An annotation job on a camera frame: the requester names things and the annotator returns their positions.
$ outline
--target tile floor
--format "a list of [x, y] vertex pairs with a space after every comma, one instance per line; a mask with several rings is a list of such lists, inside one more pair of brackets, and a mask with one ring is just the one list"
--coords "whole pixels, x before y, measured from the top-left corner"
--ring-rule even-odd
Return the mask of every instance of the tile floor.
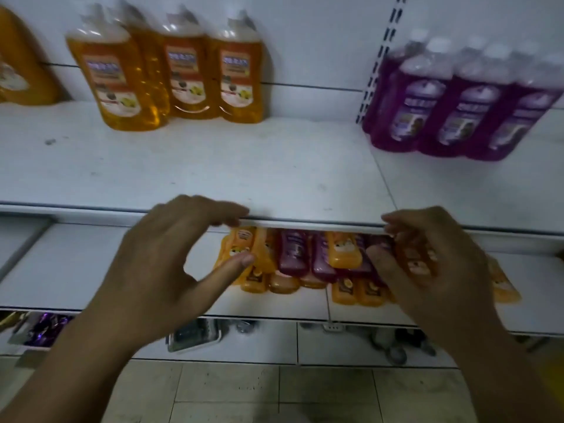
[[[0, 408], [41, 359], [0, 357]], [[458, 370], [131, 361], [104, 423], [476, 422]]]

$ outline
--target person's left hand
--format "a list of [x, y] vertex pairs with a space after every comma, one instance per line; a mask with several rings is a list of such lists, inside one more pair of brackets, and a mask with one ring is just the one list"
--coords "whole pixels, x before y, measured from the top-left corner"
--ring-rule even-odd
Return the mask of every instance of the person's left hand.
[[244, 206], [201, 196], [181, 195], [155, 206], [125, 234], [76, 323], [134, 353], [201, 316], [254, 256], [233, 256], [200, 282], [184, 272], [186, 256], [209, 226], [236, 227], [247, 213]]

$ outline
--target bottle of purple liquid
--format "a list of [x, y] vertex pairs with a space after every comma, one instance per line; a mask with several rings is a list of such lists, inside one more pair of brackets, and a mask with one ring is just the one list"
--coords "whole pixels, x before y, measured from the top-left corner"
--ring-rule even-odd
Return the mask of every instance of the bottle of purple liquid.
[[409, 42], [405, 46], [391, 49], [387, 54], [385, 54], [382, 59], [382, 63], [380, 64], [380, 68], [378, 69], [378, 82], [374, 96], [372, 97], [372, 102], [370, 103], [368, 111], [366, 111], [366, 115], [364, 116], [364, 120], [362, 122], [362, 130], [367, 134], [372, 131], [372, 128], [377, 121], [378, 107], [380, 106], [382, 96], [389, 85], [391, 74], [397, 70], [406, 59], [423, 53], [428, 36], [428, 30], [416, 28], [412, 30], [409, 35]]
[[511, 49], [490, 44], [482, 55], [455, 66], [455, 75], [422, 132], [417, 149], [426, 155], [456, 157], [492, 106], [513, 81]]
[[553, 53], [532, 63], [483, 120], [476, 137], [468, 142], [465, 156], [485, 161], [504, 159], [563, 92], [564, 54]]
[[432, 38], [424, 53], [404, 61], [391, 75], [378, 122], [370, 133], [376, 148], [398, 153], [415, 149], [425, 122], [452, 78], [450, 43], [447, 38]]

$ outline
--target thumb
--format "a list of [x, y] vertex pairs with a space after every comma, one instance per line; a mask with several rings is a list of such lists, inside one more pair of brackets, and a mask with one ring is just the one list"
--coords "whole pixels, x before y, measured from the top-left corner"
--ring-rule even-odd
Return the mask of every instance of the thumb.
[[194, 288], [185, 292], [187, 308], [197, 310], [198, 314], [208, 311], [221, 294], [243, 271], [254, 262], [254, 255], [241, 253], [232, 256], [208, 276], [200, 280]]
[[366, 255], [374, 265], [382, 280], [400, 300], [412, 296], [417, 286], [413, 284], [405, 271], [399, 267], [395, 258], [384, 248], [372, 245], [366, 249]]

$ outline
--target hand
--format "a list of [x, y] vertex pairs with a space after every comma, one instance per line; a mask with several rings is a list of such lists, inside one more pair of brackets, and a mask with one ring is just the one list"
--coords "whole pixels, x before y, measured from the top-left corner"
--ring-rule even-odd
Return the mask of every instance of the hand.
[[382, 220], [388, 223], [386, 232], [399, 242], [428, 241], [437, 254], [438, 276], [421, 287], [386, 250], [379, 246], [367, 249], [402, 310], [432, 340], [453, 353], [501, 327], [486, 255], [445, 209], [399, 210]]
[[200, 282], [184, 262], [210, 225], [239, 225], [249, 210], [201, 196], [157, 205], [123, 237], [100, 289], [77, 318], [103, 340], [134, 353], [205, 313], [254, 261], [233, 256]]

